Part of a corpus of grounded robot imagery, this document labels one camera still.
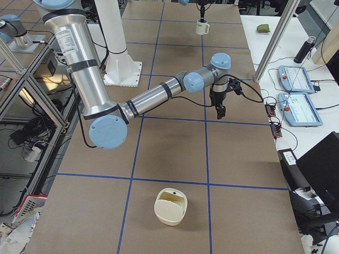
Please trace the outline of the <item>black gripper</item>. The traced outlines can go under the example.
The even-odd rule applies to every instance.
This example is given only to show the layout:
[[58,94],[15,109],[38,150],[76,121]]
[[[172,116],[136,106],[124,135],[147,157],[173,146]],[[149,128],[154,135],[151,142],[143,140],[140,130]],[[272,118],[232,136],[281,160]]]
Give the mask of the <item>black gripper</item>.
[[223,105],[223,101],[226,99],[226,94],[226,91],[215,92],[212,89],[209,92],[211,106],[214,106],[216,108],[218,120],[226,116],[226,107]]
[[211,3],[211,0],[197,0],[197,4],[200,6],[200,22],[204,22],[205,6]]

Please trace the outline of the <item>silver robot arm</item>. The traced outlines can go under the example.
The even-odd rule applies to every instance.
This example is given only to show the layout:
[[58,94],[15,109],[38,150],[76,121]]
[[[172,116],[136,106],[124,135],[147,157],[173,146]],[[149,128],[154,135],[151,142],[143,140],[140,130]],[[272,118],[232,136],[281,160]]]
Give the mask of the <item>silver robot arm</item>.
[[213,94],[224,97],[227,86],[220,80],[228,76],[231,58],[226,53],[216,53],[208,65],[197,71],[180,72],[168,81],[160,83],[122,104],[114,102],[106,90],[107,84],[136,85],[141,62],[135,62],[127,53],[121,16],[117,4],[109,10],[97,4],[99,19],[113,22],[115,32],[111,36],[120,47],[118,53],[109,53],[109,72],[101,73],[97,54],[85,12],[80,1],[37,1],[44,24],[52,30],[66,60],[67,71],[74,81],[85,105],[83,118],[89,123],[89,137],[96,147],[114,149],[124,143],[129,121],[147,113],[177,94],[196,93],[209,87]]
[[[188,3],[190,2],[189,0],[178,0],[178,2],[183,5],[186,6],[188,5]],[[198,0],[195,1],[196,7],[198,9],[198,11],[200,12],[200,18],[198,19],[198,21],[204,23],[205,22],[205,12],[206,10],[209,9],[209,7],[214,3],[215,1],[210,1],[210,0]]]

